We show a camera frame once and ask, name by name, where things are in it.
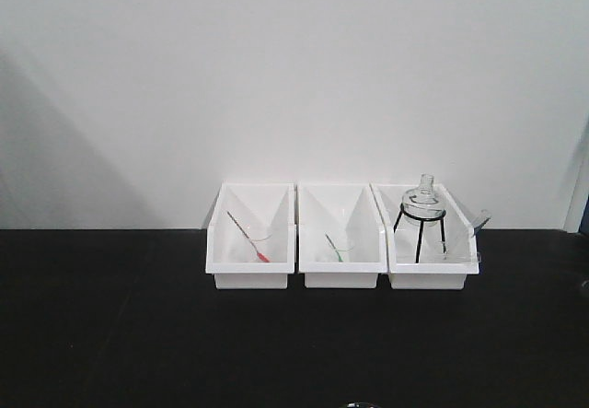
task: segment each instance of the storage bin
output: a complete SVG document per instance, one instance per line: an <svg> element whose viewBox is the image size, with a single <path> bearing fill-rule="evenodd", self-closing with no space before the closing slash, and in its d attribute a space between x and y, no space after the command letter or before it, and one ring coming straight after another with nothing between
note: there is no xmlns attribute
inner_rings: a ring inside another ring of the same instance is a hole
<svg viewBox="0 0 589 408"><path fill-rule="evenodd" d="M387 242L369 184L302 183L297 200L305 286L376 287L387 272Z"/></svg>
<svg viewBox="0 0 589 408"><path fill-rule="evenodd" d="M434 185L446 203L445 244L442 242L440 222L425 224L419 263L416 263L419 225L402 216L397 231L393 230L403 193L411 187L414 186L372 184L387 228L390 284L393 288L462 289L468 274L479 273L473 227L444 185Z"/></svg>
<svg viewBox="0 0 589 408"><path fill-rule="evenodd" d="M286 288L295 272L295 241L293 184L224 183L208 227L206 273L217 288Z"/></svg>

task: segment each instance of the white wall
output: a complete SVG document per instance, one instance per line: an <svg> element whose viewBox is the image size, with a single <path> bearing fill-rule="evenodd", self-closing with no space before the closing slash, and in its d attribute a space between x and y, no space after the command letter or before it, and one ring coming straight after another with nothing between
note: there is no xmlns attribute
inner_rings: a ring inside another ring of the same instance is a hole
<svg viewBox="0 0 589 408"><path fill-rule="evenodd" d="M425 171L560 228L588 44L589 0L0 0L0 227L201 227L223 180Z"/></svg>

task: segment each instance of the red-tipped rod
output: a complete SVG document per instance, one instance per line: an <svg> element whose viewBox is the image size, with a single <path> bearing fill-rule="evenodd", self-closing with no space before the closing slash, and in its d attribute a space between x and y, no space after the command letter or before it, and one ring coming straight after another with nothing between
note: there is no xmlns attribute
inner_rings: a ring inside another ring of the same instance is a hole
<svg viewBox="0 0 589 408"><path fill-rule="evenodd" d="M243 227L239 225L239 223L233 217L233 215L231 215L228 211L227 211L227 214L229 215L229 217L231 218L231 220L235 223L235 225L237 226L237 228L239 228L239 231L241 231L241 233L243 234L243 236L246 237L246 239L248 240L248 242L254 248L254 250L256 251L256 254L258 255L258 259L260 259L262 262L270 262L270 259L268 259L266 256L264 256L263 254L260 253L260 251L258 250L258 247L256 247L256 244L254 244L253 240L251 240L251 238L248 236L248 233L246 233L246 230L244 230Z"/></svg>

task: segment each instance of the green-tipped rod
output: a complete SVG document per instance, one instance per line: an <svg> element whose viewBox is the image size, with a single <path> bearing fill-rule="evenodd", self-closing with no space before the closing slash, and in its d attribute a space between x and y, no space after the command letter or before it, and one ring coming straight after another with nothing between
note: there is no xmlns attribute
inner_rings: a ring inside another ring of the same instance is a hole
<svg viewBox="0 0 589 408"><path fill-rule="evenodd" d="M338 262L343 262L343 259L340 256L340 252L338 251L338 249L335 248L335 244L333 243L333 241L331 240L331 238L329 237L329 235L327 233L325 234L325 237L328 239L329 245L335 251L335 254L338 255Z"/></svg>

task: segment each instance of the red tip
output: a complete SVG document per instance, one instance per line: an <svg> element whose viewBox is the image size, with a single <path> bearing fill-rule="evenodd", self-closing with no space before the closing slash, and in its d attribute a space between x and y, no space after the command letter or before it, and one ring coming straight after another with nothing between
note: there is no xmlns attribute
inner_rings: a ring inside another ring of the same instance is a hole
<svg viewBox="0 0 589 408"><path fill-rule="evenodd" d="M261 261L270 262L270 259L268 259L266 256L261 254L259 251L258 251L258 257L260 258Z"/></svg>

